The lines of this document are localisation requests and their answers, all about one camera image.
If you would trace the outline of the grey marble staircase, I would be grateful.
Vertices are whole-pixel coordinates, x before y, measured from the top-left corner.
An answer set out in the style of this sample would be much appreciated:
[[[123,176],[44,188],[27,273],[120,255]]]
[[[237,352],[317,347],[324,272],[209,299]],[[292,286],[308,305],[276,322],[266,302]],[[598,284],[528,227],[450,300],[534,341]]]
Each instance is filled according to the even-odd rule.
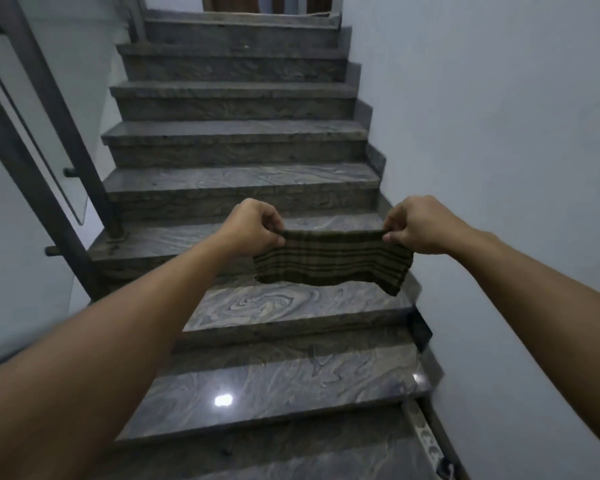
[[[382,226],[337,16],[149,10],[119,45],[121,122],[102,136],[126,236],[90,258],[111,288],[215,232],[245,198],[288,229]],[[408,276],[314,287],[222,271],[90,480],[451,480],[420,408],[441,375]]]

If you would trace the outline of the person's right hand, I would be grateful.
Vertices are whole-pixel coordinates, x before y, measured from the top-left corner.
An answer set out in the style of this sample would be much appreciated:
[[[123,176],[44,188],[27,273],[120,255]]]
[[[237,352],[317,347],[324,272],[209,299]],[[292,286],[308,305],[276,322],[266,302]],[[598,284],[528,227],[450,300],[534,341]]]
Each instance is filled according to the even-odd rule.
[[[409,196],[394,207],[407,211],[411,243],[403,247],[415,253],[449,255],[474,233],[473,227],[432,195]]]

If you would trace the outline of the grey metal stair railing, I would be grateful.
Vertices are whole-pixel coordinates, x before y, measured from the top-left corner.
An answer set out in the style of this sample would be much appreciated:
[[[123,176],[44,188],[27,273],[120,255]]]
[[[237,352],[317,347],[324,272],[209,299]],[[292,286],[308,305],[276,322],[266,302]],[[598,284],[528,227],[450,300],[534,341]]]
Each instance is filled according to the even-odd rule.
[[[69,168],[70,178],[80,181],[106,234],[115,241],[124,240],[121,219],[111,200],[105,195],[104,184],[96,165],[18,0],[0,0],[0,29],[14,49],[41,103],[44,115],[48,117],[72,163]],[[46,249],[45,253],[64,258],[92,301],[103,298],[107,294],[103,277],[96,271],[64,208],[1,102],[0,162],[54,243],[52,249]]]

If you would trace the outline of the brown wooden door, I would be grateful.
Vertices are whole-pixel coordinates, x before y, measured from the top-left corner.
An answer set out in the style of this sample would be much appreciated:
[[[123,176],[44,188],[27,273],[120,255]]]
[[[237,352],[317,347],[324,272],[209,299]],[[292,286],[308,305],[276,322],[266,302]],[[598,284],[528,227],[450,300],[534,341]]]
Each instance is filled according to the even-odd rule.
[[[264,15],[314,15],[329,13],[333,0],[201,0],[205,12]]]

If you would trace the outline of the green striped cloth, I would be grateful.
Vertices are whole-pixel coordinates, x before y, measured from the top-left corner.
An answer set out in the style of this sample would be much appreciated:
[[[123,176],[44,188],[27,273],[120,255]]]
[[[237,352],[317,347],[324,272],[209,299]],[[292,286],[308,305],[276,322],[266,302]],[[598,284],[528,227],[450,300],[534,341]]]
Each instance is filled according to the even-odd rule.
[[[285,230],[280,235],[283,247],[253,258],[260,283],[328,287],[368,282],[396,296],[414,259],[412,250],[384,242],[382,230]]]

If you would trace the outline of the person's left hand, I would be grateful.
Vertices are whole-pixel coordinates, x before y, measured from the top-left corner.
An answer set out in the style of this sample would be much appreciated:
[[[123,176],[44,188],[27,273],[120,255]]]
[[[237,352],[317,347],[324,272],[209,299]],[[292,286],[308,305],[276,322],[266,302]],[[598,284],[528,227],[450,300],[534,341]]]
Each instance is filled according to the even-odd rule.
[[[228,256],[254,257],[272,250],[260,248],[258,237],[260,207],[274,206],[252,198],[245,199],[234,207],[216,232],[214,240],[221,243]]]

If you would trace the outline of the clear glass railing panel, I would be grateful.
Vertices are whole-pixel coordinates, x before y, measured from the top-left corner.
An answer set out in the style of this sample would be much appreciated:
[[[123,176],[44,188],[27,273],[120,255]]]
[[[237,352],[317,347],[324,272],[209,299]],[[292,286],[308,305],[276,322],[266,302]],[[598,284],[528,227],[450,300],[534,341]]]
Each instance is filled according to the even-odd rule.
[[[82,225],[86,190],[1,25],[0,104],[65,213]]]

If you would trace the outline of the person's right forearm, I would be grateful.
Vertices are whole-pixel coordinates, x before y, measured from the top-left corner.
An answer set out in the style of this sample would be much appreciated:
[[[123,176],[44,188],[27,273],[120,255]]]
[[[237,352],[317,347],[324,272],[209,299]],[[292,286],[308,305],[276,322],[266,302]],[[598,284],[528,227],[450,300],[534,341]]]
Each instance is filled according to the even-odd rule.
[[[446,233],[444,249],[600,440],[600,293],[469,226]]]

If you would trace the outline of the person's left forearm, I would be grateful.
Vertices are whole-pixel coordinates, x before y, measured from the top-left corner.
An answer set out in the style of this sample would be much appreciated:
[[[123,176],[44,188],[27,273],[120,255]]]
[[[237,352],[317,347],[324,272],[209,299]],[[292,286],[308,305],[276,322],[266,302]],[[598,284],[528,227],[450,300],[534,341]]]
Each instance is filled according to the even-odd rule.
[[[215,233],[0,366],[0,480],[76,480],[116,439],[239,238]]]

